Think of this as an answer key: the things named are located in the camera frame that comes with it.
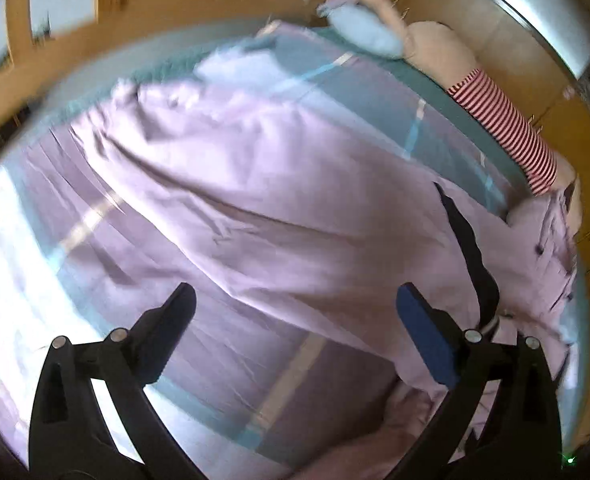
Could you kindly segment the striped plush doll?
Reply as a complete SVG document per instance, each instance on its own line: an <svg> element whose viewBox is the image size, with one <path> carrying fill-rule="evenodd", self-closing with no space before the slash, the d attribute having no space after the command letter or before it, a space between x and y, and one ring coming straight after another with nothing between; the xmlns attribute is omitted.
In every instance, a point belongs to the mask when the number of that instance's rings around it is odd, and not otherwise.
<svg viewBox="0 0 590 480"><path fill-rule="evenodd" d="M428 76L471 115L518 165L536 196L562 191L572 235L582 225L580 179L573 166L540 133L447 25L406 23L391 0L357 0L401 40L402 58Z"/></svg>

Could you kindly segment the light blue pillow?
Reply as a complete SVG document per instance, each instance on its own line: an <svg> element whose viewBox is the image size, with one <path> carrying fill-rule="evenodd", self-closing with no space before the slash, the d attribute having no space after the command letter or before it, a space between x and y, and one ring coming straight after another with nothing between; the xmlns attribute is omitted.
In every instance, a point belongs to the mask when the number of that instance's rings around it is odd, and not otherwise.
<svg viewBox="0 0 590 480"><path fill-rule="evenodd" d="M330 26L350 44L380 58L402 58L403 42L375 13L346 3L327 12Z"/></svg>

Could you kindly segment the wooden headboard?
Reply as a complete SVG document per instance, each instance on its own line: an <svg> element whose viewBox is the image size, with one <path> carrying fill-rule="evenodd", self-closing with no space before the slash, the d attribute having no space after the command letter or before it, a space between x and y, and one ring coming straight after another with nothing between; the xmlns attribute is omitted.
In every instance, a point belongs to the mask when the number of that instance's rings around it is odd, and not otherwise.
<svg viewBox="0 0 590 480"><path fill-rule="evenodd" d="M5 0L10 65L0 73L0 127L83 63L158 32L225 18L309 18L322 0L94 0L92 18L39 42L30 0Z"/></svg>

